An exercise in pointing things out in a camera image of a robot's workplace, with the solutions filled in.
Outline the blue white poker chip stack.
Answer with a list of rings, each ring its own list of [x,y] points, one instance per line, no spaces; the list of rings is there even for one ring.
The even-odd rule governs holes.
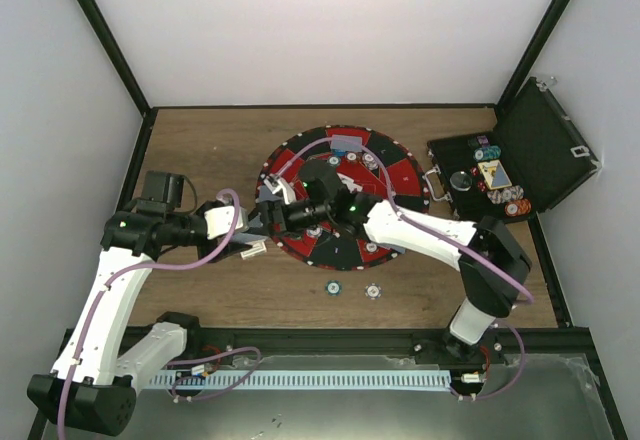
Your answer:
[[[382,295],[382,289],[377,284],[369,284],[365,287],[365,295],[368,299],[377,300]]]

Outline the white card box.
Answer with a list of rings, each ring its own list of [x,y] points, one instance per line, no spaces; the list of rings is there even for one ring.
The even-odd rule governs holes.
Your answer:
[[[248,249],[242,251],[240,253],[240,256],[243,260],[248,260],[250,258],[265,254],[266,252],[267,247],[264,241],[254,241],[248,244]]]

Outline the purple white chip stack in case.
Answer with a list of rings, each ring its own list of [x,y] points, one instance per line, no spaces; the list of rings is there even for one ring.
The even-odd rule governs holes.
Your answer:
[[[487,192],[487,198],[494,205],[506,204],[524,198],[524,189],[519,186],[510,186]]]

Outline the blue backed card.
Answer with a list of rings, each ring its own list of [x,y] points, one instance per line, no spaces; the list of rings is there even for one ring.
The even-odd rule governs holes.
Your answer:
[[[330,137],[329,146],[332,151],[358,153],[362,151],[363,139],[359,136],[334,135]]]
[[[256,202],[262,203],[266,201],[275,201],[278,197],[274,195],[267,186],[261,185],[258,189],[258,197]]]

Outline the black poker case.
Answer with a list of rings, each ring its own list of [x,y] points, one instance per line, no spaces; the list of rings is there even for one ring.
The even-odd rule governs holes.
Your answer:
[[[524,189],[524,198],[532,205],[529,214],[508,217],[507,203],[494,205],[487,198],[489,189],[486,192],[477,189],[476,184],[484,179],[474,151],[490,145],[501,148],[498,160],[512,186]],[[427,143],[427,153],[453,213],[462,220],[473,221],[485,216],[506,223],[525,221],[554,208],[601,168],[601,162],[547,83],[534,77],[523,85],[492,130],[432,140]],[[450,176],[457,171],[466,171],[473,177],[469,191],[451,188]]]

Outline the card deck in case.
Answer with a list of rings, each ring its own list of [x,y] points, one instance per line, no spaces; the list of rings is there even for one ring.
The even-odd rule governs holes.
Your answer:
[[[478,169],[489,190],[499,190],[513,185],[504,165],[498,159],[480,162]]]

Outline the teal chip stack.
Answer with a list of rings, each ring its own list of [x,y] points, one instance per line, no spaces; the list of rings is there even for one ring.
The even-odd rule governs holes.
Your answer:
[[[501,156],[501,148],[497,145],[484,146],[474,151],[474,159],[477,162],[497,160]]]
[[[331,157],[328,159],[328,163],[329,163],[332,167],[337,168],[337,167],[341,164],[341,159],[340,159],[339,157],[336,157],[336,156],[331,156]]]

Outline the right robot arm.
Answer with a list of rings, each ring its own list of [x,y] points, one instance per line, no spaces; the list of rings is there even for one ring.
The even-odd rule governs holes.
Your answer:
[[[445,220],[402,208],[392,196],[347,186],[333,166],[319,159],[305,162],[298,178],[303,197],[283,175],[263,176],[273,196],[257,207],[267,235],[291,237],[327,223],[343,237],[413,251],[460,274],[465,298],[443,336],[442,348],[451,360],[471,360],[496,320],[508,317],[517,304],[532,303],[524,286],[531,261],[501,221]]]

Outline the king of hearts card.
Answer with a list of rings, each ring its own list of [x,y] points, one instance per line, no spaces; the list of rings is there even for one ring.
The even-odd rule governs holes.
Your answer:
[[[363,187],[359,185],[353,178],[342,173],[339,173],[338,177],[350,192],[361,192],[363,190]]]

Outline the teal chip stack in case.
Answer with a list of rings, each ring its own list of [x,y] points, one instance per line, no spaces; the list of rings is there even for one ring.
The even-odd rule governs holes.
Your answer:
[[[477,162],[497,160],[501,156],[501,148],[497,145],[484,146],[474,151],[474,159]]]

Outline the round dealer button in case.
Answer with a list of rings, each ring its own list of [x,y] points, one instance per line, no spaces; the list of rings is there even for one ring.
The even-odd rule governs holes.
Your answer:
[[[473,186],[473,177],[466,171],[454,172],[449,179],[452,189],[458,192],[467,192]]]

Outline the teal chip on table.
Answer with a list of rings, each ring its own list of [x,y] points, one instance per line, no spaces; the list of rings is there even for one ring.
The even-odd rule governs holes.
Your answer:
[[[338,281],[330,281],[325,286],[325,291],[329,296],[337,296],[342,292],[342,286]]]

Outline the round red black poker mat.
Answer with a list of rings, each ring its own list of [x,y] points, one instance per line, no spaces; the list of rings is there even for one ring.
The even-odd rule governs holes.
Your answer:
[[[359,136],[363,139],[362,151],[357,153],[360,155],[358,162],[349,162],[346,159],[349,152],[330,149],[330,137],[334,135]],[[362,163],[361,156],[364,153],[369,153],[375,158],[378,164],[376,170],[369,170]],[[265,185],[264,179],[279,171],[284,172],[283,177],[293,188],[296,198],[306,198],[303,183],[298,178],[300,168],[311,159],[328,163],[331,156],[341,159],[341,164],[335,168],[337,173],[353,178],[363,187],[361,192],[387,198],[386,181],[390,180],[398,206],[421,213],[428,211],[430,194],[424,179],[424,170],[413,154],[391,137],[360,126],[315,127],[283,142],[263,164],[258,177],[255,200],[259,187]],[[341,236],[328,222],[316,227],[323,229],[319,238],[311,238],[305,231],[294,238],[275,238],[273,242],[282,251],[309,266],[340,271],[372,268],[394,260],[404,253],[400,248],[388,248],[379,244],[376,244],[378,250],[375,253],[369,253],[365,245],[371,242]]]

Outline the white chip stack mat top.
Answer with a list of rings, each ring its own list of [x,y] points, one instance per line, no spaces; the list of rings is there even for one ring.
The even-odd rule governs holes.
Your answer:
[[[376,170],[378,168],[378,164],[375,158],[369,153],[364,153],[361,156],[361,160],[365,167],[369,170]]]

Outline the blue backed card deck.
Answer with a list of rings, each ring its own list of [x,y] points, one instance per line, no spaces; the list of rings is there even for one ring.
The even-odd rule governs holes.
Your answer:
[[[237,245],[240,249],[250,249],[254,244],[264,242],[268,236],[246,232],[235,232],[231,237],[230,243]]]

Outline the blue backed card top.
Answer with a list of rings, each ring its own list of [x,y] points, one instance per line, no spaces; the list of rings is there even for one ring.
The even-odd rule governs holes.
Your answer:
[[[334,135],[330,137],[329,146],[332,151],[358,153],[362,151],[363,139],[359,136]]]

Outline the orange chip stack in case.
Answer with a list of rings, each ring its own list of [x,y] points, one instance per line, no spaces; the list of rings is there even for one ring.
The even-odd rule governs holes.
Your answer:
[[[517,217],[529,214],[531,212],[532,205],[528,199],[522,198],[511,201],[505,205],[505,214],[508,217]]]

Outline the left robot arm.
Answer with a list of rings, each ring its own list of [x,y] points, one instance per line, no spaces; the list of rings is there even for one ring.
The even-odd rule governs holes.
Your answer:
[[[188,271],[226,255],[248,226],[238,194],[184,211],[183,175],[147,173],[139,197],[104,226],[99,263],[87,301],[67,344],[47,374],[32,376],[27,396],[58,438],[74,428],[117,436],[131,419],[140,391],[164,367],[191,364],[204,352],[197,317],[166,312],[127,351],[121,349],[136,300],[155,270]]]

